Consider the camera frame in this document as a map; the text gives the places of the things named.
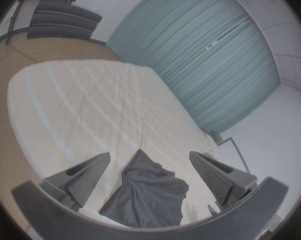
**cloth fold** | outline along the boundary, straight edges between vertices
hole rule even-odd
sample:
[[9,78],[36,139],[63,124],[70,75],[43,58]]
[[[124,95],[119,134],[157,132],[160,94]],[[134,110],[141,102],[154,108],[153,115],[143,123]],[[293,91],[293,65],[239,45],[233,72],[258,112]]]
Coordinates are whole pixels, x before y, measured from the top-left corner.
[[122,185],[99,211],[122,225],[158,228],[180,225],[189,186],[138,150],[122,172]]

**bed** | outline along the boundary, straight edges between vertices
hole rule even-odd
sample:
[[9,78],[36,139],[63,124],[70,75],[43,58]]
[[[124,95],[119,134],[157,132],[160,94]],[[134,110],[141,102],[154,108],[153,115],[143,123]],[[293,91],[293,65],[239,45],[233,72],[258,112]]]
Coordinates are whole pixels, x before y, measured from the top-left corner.
[[110,152],[80,213],[118,225],[98,212],[138,149],[189,185],[181,225],[210,217],[208,205],[220,211],[188,159],[193,150],[220,160],[217,146],[151,68],[93,59],[39,63],[10,80],[7,99],[16,138],[41,178]]

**wall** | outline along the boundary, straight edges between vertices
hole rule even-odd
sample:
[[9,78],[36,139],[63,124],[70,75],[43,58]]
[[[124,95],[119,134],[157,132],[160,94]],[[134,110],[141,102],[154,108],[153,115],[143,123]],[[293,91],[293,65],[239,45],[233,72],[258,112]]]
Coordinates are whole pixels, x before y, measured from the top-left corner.
[[[33,16],[34,10],[39,0],[27,0],[24,2],[14,25],[14,30],[28,27]],[[124,17],[141,0],[77,0],[72,4],[86,10],[90,10],[103,16],[96,30],[92,33],[92,39],[107,42],[116,27]],[[9,18],[12,17],[18,3],[15,3],[0,24],[0,36],[8,31]]]
[[301,92],[280,85],[252,114],[220,134],[232,137],[258,183],[272,176],[289,186],[285,218],[301,195]]
[[255,20],[283,84],[301,91],[301,23],[285,0],[237,0]]

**teal curtain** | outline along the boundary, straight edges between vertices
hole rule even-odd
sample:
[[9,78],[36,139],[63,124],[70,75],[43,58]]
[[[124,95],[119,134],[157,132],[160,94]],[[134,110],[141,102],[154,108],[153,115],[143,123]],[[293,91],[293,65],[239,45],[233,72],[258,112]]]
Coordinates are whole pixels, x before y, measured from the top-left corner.
[[209,131],[241,121],[280,84],[266,41],[234,0],[142,0],[106,46],[153,68]]

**beige floor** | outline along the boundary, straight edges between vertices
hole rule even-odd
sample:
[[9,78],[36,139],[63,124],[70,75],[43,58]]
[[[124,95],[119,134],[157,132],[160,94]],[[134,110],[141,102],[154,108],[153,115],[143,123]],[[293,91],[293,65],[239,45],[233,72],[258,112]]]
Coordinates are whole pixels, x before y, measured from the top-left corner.
[[22,33],[0,42],[0,202],[11,217],[26,230],[29,226],[16,206],[11,189],[39,176],[26,160],[8,118],[7,87],[22,68],[37,62],[66,59],[105,59],[119,61],[105,46],[70,38],[26,38]]

